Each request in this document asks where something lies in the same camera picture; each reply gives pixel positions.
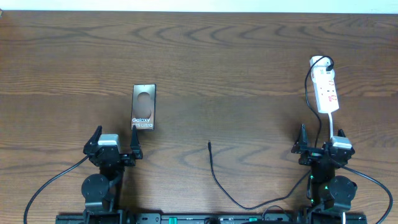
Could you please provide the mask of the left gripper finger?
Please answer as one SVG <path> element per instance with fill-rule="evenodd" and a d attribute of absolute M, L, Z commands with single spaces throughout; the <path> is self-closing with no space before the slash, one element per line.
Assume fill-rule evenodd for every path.
<path fill-rule="evenodd" d="M 90 137 L 90 139 L 88 141 L 88 145 L 97 145 L 98 144 L 98 140 L 99 140 L 101 135 L 102 135 L 102 126 L 99 125 L 96 128 L 96 131 L 94 132 L 92 137 Z"/>
<path fill-rule="evenodd" d="M 132 127 L 130 149 L 133 154 L 141 154 L 141 145 L 139 143 L 137 127 L 135 125 Z"/>

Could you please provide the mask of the Galaxy S25 Ultra smartphone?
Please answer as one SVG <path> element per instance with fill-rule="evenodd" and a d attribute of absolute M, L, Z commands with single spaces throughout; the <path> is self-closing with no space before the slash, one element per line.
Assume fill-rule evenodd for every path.
<path fill-rule="evenodd" d="M 133 86 L 131 129 L 133 127 L 148 131 L 155 129 L 156 89 L 155 83 Z"/>

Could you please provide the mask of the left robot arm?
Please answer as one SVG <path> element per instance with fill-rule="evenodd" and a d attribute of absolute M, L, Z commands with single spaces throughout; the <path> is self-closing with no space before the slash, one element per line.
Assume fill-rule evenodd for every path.
<path fill-rule="evenodd" d="M 135 223 L 136 216 L 118 207 L 126 167 L 134 167 L 143 158 L 141 145 L 134 126 L 131 133 L 131 152 L 120 152 L 117 134 L 103 134 L 102 127 L 84 145 L 83 153 L 99 168 L 97 174 L 88 176 L 81 185 L 85 198 L 84 223 Z"/>

